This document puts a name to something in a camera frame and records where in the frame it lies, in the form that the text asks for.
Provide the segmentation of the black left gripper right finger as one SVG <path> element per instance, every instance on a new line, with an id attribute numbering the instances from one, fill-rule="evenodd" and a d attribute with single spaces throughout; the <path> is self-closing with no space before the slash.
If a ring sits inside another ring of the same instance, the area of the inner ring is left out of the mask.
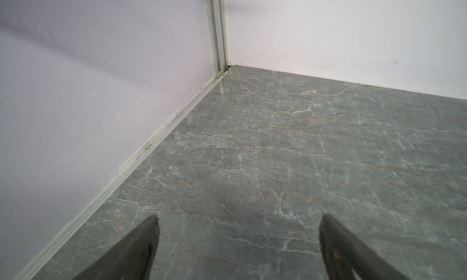
<path id="1" fill-rule="evenodd" d="M 331 214 L 319 226 L 321 254 L 331 280 L 406 280 Z"/>

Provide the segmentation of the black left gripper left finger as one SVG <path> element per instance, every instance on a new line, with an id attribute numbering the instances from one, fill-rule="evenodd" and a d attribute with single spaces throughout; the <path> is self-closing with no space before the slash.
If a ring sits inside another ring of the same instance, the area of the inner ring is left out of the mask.
<path id="1" fill-rule="evenodd" d="M 148 280 L 159 235 L 159 219 L 151 215 L 74 279 Z"/>

